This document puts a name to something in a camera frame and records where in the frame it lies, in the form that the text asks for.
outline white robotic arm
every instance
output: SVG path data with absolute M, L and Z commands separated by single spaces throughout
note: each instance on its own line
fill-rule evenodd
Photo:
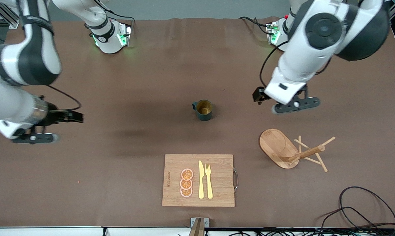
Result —
M 104 53 L 115 53 L 122 47 L 128 46 L 131 26 L 109 19 L 103 8 L 109 9 L 103 4 L 103 1 L 53 0 L 53 3 L 59 9 L 81 18 L 93 33 L 95 44 Z
M 17 0 L 16 6 L 26 37 L 19 44 L 0 45 L 0 132 L 17 139 L 35 126 L 82 122 L 82 114 L 57 112 L 53 104 L 21 89 L 24 85 L 52 84 L 61 73 L 61 63 L 44 0 Z M 45 138 L 52 142 L 53 137 Z
M 352 61 L 375 53 L 388 35 L 389 7 L 388 0 L 365 0 L 361 7 L 335 0 L 306 1 L 288 31 L 286 51 L 271 81 L 253 93 L 255 102 L 276 100 L 274 113 L 319 106 L 318 98 L 308 97 L 306 83 L 334 54 Z

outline cutting board handle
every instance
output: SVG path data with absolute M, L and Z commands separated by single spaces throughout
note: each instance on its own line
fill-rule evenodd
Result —
M 234 174 L 235 174 L 235 188 L 234 188 L 234 193 L 235 193 L 238 188 L 238 174 L 237 174 L 237 171 L 235 170 L 235 167 L 232 168 L 232 171 L 233 171 L 233 173 L 232 173 L 233 180 L 234 180 Z

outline gray wall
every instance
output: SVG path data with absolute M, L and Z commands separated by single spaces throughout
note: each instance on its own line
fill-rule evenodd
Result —
M 106 5 L 119 15 L 137 20 L 166 20 L 171 18 L 267 18 L 289 13 L 288 0 L 111 0 Z M 78 21 L 52 2 L 52 21 Z

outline metal handle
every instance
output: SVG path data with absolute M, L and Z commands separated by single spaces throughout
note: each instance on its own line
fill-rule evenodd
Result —
M 234 167 L 232 168 L 232 171 L 233 171 L 233 175 L 235 174 L 235 180 L 236 180 L 236 185 L 235 185 L 235 188 L 234 188 L 234 193 L 235 193 L 237 191 L 237 188 L 238 188 L 238 174 L 237 174 L 237 171 L 235 170 Z

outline wooden mug tree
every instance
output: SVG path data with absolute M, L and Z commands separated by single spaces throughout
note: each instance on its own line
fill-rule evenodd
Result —
M 309 160 L 313 163 L 321 165 L 325 172 L 328 172 L 325 164 L 319 153 L 325 150 L 325 146 L 332 142 L 335 137 L 327 140 L 326 142 L 309 148 L 307 145 L 301 142 L 301 136 L 298 139 L 294 139 L 299 144 L 298 150 L 295 145 L 285 136 L 281 131 L 277 129 L 265 130 L 259 139 L 260 147 L 262 150 L 276 163 L 279 167 L 285 169 L 291 169 L 295 167 L 301 159 Z M 301 147 L 307 149 L 307 151 L 301 151 Z M 311 155 L 316 155 L 317 160 L 309 158 Z

